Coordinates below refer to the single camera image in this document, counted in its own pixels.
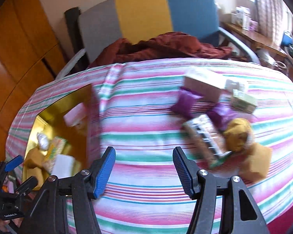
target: striped bedsheet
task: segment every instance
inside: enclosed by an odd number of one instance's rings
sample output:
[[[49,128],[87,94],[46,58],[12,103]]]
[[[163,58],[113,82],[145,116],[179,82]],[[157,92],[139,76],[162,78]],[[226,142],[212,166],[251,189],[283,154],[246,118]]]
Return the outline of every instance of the striped bedsheet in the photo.
[[[293,83],[282,73],[259,65],[217,59],[176,58],[93,68],[46,84],[15,117],[6,142],[6,156],[24,155],[35,116],[66,94],[93,83],[100,97],[101,150],[113,146],[116,163],[104,195],[94,202],[102,233],[186,233],[195,201],[181,187],[172,150],[181,146],[187,157],[207,168],[187,133],[185,121],[170,112],[189,66],[203,66],[225,76],[244,78],[258,108],[247,118],[255,140],[273,149],[268,177],[245,181],[267,223],[293,204]],[[229,94],[220,101],[229,105]],[[212,106],[198,102],[194,113]],[[237,172],[239,156],[211,170],[218,176]],[[16,170],[21,178],[22,167]],[[212,233],[218,233],[221,197],[216,200]],[[75,232],[72,204],[68,221]]]

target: red carpet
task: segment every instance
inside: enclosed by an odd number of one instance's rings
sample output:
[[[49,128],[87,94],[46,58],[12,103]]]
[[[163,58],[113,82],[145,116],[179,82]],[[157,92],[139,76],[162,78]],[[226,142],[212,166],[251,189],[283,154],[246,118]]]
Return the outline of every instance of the red carpet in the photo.
[[[267,226],[270,234],[285,234],[292,224],[293,206],[283,215],[270,222]]]

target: wooden wardrobe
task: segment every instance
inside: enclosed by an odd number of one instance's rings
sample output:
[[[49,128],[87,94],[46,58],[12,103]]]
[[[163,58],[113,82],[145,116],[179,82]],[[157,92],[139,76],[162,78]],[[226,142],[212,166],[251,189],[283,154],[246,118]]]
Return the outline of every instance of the wooden wardrobe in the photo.
[[[65,66],[39,0],[5,0],[0,7],[0,161],[20,108]]]

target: yellow plush toy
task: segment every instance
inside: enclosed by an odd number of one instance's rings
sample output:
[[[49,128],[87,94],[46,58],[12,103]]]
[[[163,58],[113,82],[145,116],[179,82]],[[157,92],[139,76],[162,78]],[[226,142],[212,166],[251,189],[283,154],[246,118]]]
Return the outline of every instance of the yellow plush toy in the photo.
[[[253,182],[258,182],[267,177],[272,149],[254,142],[250,123],[246,119],[234,119],[224,132],[228,150],[247,155],[241,163],[239,175]]]
[[[253,141],[253,132],[250,123],[246,119],[233,119],[224,131],[228,150],[239,152],[249,147]]]

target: metal screw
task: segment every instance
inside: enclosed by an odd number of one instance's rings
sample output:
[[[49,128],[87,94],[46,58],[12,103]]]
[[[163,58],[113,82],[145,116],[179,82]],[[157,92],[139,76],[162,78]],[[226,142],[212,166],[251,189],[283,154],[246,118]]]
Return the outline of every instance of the metal screw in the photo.
[[[87,170],[87,169],[84,169],[84,170],[82,170],[81,172],[80,172],[83,176],[87,176],[87,175],[89,175],[89,170]]]
[[[233,180],[234,182],[239,182],[239,181],[240,181],[240,177],[239,177],[239,176],[233,176],[233,177],[232,177],[232,180]]]
[[[54,175],[51,175],[51,176],[49,176],[49,178],[48,178],[48,181],[50,181],[50,182],[53,182],[53,181],[55,181],[56,180],[56,176],[54,176]]]
[[[202,176],[206,176],[208,174],[208,171],[207,170],[204,170],[204,169],[201,169],[199,170],[199,173],[202,175]]]

